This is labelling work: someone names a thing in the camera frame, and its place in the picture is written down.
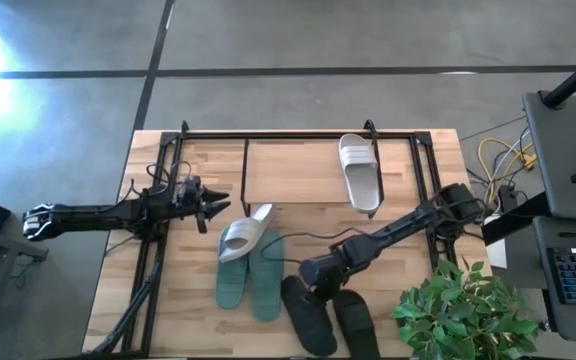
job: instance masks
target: concrete floor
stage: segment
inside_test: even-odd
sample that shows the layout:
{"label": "concrete floor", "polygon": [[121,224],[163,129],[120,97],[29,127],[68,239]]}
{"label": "concrete floor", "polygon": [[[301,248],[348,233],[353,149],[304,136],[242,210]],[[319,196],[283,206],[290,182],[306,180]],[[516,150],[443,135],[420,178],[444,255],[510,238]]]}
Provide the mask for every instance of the concrete floor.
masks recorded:
{"label": "concrete floor", "polygon": [[[0,0],[0,71],[145,70],[164,0]],[[576,64],[576,0],[178,0],[161,69]],[[158,79],[146,129],[456,128],[460,137],[521,116],[521,95],[565,73]],[[0,204],[17,217],[46,201],[111,203],[143,78],[0,80]],[[482,173],[485,137],[514,142],[517,121],[462,143]],[[495,151],[486,154],[490,161]],[[516,181],[541,191],[538,171]],[[79,353],[105,233],[41,245],[48,260],[9,289],[0,359]],[[537,293],[527,293],[543,316]],[[539,355],[576,359],[557,334]]]}

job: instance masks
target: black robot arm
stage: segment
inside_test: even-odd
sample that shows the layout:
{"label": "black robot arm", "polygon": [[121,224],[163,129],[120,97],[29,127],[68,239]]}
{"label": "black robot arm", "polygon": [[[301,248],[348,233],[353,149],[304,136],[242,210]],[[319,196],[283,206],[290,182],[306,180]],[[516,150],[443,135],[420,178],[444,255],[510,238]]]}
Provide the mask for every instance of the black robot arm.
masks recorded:
{"label": "black robot arm", "polygon": [[348,278],[370,266],[381,251],[427,230],[452,244],[483,213],[480,200],[463,184],[442,188],[431,200],[370,235],[353,235],[330,246],[330,253],[305,260],[299,267],[304,282],[322,301],[334,296]]}
{"label": "black robot arm", "polygon": [[158,185],[144,189],[137,199],[115,205],[42,204],[23,214],[23,235],[31,241],[42,241],[70,231],[124,229],[147,239],[159,224],[191,215],[197,218],[199,232],[205,233],[205,221],[230,205],[229,201],[220,201],[228,194],[206,189],[198,176],[186,179],[176,197],[171,191]]}

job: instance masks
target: yellow cable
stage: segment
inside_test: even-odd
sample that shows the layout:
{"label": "yellow cable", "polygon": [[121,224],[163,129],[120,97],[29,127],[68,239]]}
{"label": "yellow cable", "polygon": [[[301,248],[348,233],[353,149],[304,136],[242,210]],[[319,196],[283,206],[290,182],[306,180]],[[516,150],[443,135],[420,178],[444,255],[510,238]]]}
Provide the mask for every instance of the yellow cable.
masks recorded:
{"label": "yellow cable", "polygon": [[[533,146],[533,144],[530,143],[529,145],[527,145],[527,146],[525,146],[525,147],[523,148],[523,150],[524,150],[524,156],[527,155],[527,154],[525,153],[525,151],[528,150],[528,149],[530,149],[532,146]],[[517,159],[519,159],[519,156],[520,156],[520,155],[521,155],[521,153],[518,151],[518,152],[517,152],[517,155],[515,155],[515,157],[512,158],[512,160],[510,161],[510,164],[508,164],[508,166],[506,167],[506,171],[503,173],[503,175],[501,175],[501,176],[499,177],[499,179],[503,179],[504,176],[506,176],[506,175],[508,175],[508,174],[510,173],[510,169],[511,169],[512,166],[515,164],[515,161],[517,161]],[[526,163],[525,166],[531,165],[531,164],[534,163],[535,161],[536,161],[536,160],[533,160],[533,161],[531,161],[531,162],[529,162],[529,163]],[[493,201],[495,201],[496,198],[497,198],[497,192],[496,192],[496,191],[491,192],[491,193],[490,193],[490,196],[488,197],[488,203],[492,203]]]}
{"label": "yellow cable", "polygon": [[492,181],[493,180],[492,175],[488,171],[488,167],[486,166],[486,163],[484,162],[484,159],[481,155],[481,150],[483,149],[484,144],[487,142],[496,142],[498,144],[501,144],[501,145],[505,146],[508,150],[514,151],[517,154],[517,157],[519,157],[519,151],[514,149],[507,142],[505,142],[501,139],[497,139],[497,138],[486,138],[486,139],[483,139],[479,142],[479,148],[477,149],[477,158],[479,159],[479,164],[481,164],[481,167],[482,167],[482,169],[484,169],[484,172],[486,173],[486,177],[488,178],[488,181],[490,182],[491,194],[494,194],[495,193],[495,183]]}

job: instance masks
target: black slide sandal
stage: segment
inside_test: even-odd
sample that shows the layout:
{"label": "black slide sandal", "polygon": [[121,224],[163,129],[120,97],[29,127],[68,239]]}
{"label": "black slide sandal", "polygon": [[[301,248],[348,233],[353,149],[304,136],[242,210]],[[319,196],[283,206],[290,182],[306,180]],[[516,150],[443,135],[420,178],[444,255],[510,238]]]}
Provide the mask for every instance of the black slide sandal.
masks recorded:
{"label": "black slide sandal", "polygon": [[341,290],[332,299],[337,322],[352,360],[381,359],[375,325],[364,299],[352,290]]}
{"label": "black slide sandal", "polygon": [[319,301],[296,276],[281,282],[281,298],[301,346],[315,356],[330,356],[337,351],[337,340],[326,304]]}

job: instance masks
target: wooden tabletop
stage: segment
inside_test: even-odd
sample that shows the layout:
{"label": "wooden tabletop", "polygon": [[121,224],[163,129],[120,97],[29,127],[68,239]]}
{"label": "wooden tabletop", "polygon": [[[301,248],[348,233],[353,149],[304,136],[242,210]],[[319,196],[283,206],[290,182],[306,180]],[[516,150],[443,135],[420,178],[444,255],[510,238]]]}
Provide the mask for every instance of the wooden tabletop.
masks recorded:
{"label": "wooden tabletop", "polygon": [[[466,183],[457,132],[429,130],[442,185]],[[124,174],[121,196],[130,179],[138,189],[152,179],[146,165],[155,162],[160,131],[135,133]],[[407,214],[419,204],[410,145],[405,140],[379,140],[385,200],[373,220],[353,211],[347,195],[334,140],[254,140],[249,145],[246,200],[250,203],[275,202],[279,211],[271,228],[282,234],[309,231],[331,234],[349,226],[374,231]],[[214,302],[217,271],[217,241],[221,230],[244,217],[239,203],[244,140],[184,140],[182,160],[192,165],[192,173],[207,187],[230,193],[233,204],[208,224],[208,233],[199,234],[194,219],[171,221],[153,329],[151,356],[158,357],[296,357],[308,356],[301,347],[282,308],[280,317],[261,323],[254,319],[251,294],[234,310],[218,308]],[[430,175],[421,150],[427,182]],[[183,166],[179,179],[187,174]],[[471,232],[479,230],[472,227]],[[130,236],[113,231],[108,246]],[[305,259],[327,252],[336,240],[295,237],[284,242],[286,257]],[[484,243],[464,236],[456,242],[458,257],[469,263],[485,261],[490,272]],[[130,241],[113,250],[105,259],[93,304],[84,350],[98,345],[117,323],[130,300],[130,290],[139,252],[139,242]],[[382,252],[365,271],[353,276],[346,288],[359,292],[375,323],[383,357],[403,357],[412,349],[398,339],[398,328],[390,318],[403,290],[418,286],[430,275],[428,248],[423,233],[411,236]],[[297,274],[297,265],[286,263],[284,275]],[[338,351],[348,350],[328,306],[334,323]],[[138,317],[135,346],[141,339],[144,313]]]}

